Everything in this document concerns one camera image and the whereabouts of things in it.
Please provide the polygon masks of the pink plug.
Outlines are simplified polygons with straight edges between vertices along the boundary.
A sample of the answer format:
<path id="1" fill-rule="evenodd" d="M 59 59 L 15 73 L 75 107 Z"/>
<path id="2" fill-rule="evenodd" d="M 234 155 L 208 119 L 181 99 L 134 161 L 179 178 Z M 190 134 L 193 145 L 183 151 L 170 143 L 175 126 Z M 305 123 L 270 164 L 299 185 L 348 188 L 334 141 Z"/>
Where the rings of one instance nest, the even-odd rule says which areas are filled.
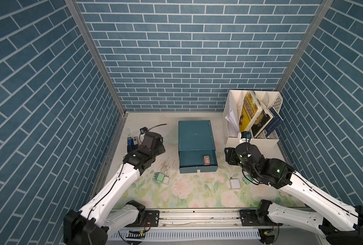
<path id="1" fill-rule="evenodd" d="M 206 155 L 204 156 L 204 165 L 210 165 L 211 161 L 210 161 L 210 156 Z"/>

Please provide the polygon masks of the teal drawer cabinet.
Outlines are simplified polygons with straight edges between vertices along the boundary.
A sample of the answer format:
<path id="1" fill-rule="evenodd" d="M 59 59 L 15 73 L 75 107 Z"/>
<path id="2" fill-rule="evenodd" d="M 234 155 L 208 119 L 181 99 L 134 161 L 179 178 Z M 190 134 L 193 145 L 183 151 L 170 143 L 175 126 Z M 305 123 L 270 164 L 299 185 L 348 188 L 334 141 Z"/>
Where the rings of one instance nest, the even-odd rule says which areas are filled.
<path id="1" fill-rule="evenodd" d="M 209 120 L 180 120 L 178 122 L 178 155 L 181 174 L 213 173 L 218 170 L 216 147 Z M 204 156 L 210 165 L 204 165 Z"/>

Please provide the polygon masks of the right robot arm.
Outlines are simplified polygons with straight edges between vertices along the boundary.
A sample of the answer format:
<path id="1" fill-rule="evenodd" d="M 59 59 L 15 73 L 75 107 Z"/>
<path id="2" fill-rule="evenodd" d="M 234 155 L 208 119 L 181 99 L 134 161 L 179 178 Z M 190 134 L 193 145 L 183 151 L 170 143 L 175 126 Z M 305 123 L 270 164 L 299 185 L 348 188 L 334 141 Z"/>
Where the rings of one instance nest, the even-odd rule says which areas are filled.
<path id="1" fill-rule="evenodd" d="M 291 225 L 324 238 L 331 245 L 363 245 L 363 206 L 351 206 L 327 194 L 302 177 L 291 165 L 276 158 L 265 158 L 250 143 L 226 148 L 225 160 L 242 168 L 252 183 L 267 185 L 292 195 L 310 211 L 284 207 L 261 200 L 256 210 L 241 210 L 244 226 L 279 227 Z"/>

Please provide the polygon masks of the green plug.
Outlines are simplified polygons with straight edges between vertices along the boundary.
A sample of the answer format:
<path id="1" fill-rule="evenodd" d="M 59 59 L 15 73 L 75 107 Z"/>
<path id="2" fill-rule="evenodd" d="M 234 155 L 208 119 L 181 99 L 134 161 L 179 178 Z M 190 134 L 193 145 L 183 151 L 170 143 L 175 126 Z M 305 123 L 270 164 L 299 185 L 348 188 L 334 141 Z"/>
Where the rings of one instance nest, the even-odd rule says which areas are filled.
<path id="1" fill-rule="evenodd" d="M 242 179 L 245 185 L 249 185 L 251 182 L 247 178 Z"/>
<path id="2" fill-rule="evenodd" d="M 164 180 L 165 175 L 163 173 L 156 173 L 154 176 L 153 181 L 157 184 L 157 185 L 161 185 L 163 180 Z"/>

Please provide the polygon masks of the white square plug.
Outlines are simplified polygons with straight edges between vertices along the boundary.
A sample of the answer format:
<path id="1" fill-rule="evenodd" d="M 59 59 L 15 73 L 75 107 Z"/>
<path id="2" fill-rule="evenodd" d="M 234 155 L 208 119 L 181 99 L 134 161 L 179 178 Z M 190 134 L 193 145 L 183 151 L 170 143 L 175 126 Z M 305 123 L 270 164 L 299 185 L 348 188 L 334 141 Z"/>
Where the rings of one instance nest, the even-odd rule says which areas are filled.
<path id="1" fill-rule="evenodd" d="M 229 183 L 232 190 L 237 190 L 241 188 L 239 179 L 230 179 Z"/>

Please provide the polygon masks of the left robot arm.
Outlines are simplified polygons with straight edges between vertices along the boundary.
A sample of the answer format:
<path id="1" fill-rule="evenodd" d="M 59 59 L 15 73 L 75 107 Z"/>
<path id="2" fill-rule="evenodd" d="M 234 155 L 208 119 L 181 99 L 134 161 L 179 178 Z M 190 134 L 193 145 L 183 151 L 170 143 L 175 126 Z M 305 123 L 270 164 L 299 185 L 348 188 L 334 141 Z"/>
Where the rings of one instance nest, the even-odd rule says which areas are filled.
<path id="1" fill-rule="evenodd" d="M 108 237 L 128 225 L 142 225 L 145 219 L 143 204 L 129 201 L 117 212 L 113 207 L 151 167 L 156 157 L 165 153 L 163 137 L 147 132 L 138 149 L 127 153 L 111 180 L 78 211 L 70 210 L 64 217 L 63 233 L 66 245 L 104 245 Z"/>

